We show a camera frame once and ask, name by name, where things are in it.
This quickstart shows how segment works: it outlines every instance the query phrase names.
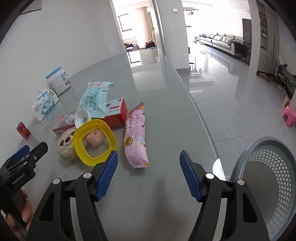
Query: metal screw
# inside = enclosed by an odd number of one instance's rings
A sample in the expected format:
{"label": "metal screw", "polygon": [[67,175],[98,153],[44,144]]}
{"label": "metal screw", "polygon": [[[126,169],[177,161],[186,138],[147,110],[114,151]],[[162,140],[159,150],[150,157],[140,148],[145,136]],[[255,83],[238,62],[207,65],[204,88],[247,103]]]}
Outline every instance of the metal screw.
{"label": "metal screw", "polygon": [[238,183],[239,185],[243,186],[243,185],[244,185],[244,180],[243,180],[243,179],[238,179],[238,180],[237,180],[237,183]]}
{"label": "metal screw", "polygon": [[205,176],[208,179],[213,179],[214,178],[214,174],[212,174],[212,173],[207,173]]}
{"label": "metal screw", "polygon": [[84,178],[90,178],[91,177],[91,173],[90,172],[86,172],[83,174]]}
{"label": "metal screw", "polygon": [[59,181],[60,181],[60,179],[59,179],[59,178],[55,178],[55,179],[52,181],[52,183],[53,183],[53,184],[58,184],[58,183],[59,183]]}

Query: white tissue pack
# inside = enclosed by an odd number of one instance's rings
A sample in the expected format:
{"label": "white tissue pack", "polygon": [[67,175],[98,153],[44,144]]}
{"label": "white tissue pack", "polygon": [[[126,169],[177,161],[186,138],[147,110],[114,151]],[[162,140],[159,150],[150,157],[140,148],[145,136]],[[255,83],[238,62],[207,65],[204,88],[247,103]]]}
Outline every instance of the white tissue pack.
{"label": "white tissue pack", "polygon": [[38,90],[36,100],[31,108],[37,119],[42,121],[58,101],[59,99],[53,90]]}

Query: yellow circular logo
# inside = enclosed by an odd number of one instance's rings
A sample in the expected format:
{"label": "yellow circular logo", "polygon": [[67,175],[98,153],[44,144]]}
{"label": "yellow circular logo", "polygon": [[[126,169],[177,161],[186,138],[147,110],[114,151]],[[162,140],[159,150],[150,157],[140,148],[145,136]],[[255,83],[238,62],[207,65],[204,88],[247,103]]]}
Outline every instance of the yellow circular logo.
{"label": "yellow circular logo", "polygon": [[133,143],[133,138],[131,138],[131,137],[126,138],[126,141],[125,141],[125,145],[126,145],[126,146],[129,146],[129,145],[131,145],[132,143]]}

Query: laundry basket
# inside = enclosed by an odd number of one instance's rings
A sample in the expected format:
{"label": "laundry basket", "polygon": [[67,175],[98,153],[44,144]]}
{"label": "laundry basket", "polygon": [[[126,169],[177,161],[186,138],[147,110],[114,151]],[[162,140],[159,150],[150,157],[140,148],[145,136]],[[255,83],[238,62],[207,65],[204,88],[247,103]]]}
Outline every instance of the laundry basket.
{"label": "laundry basket", "polygon": [[279,240],[295,215],[295,174],[295,158],[287,146],[263,137],[240,155],[230,177],[231,182],[241,178],[248,185],[271,241]]}

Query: blue lid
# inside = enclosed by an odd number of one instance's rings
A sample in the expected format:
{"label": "blue lid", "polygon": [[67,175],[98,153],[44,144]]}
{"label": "blue lid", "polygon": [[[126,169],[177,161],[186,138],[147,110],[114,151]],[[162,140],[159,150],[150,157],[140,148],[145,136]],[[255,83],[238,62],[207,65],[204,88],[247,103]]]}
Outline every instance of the blue lid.
{"label": "blue lid", "polygon": [[49,75],[47,75],[45,78],[49,79],[51,76],[53,76],[56,72],[58,72],[62,67],[58,67],[56,70],[54,70],[53,72],[51,72]]}

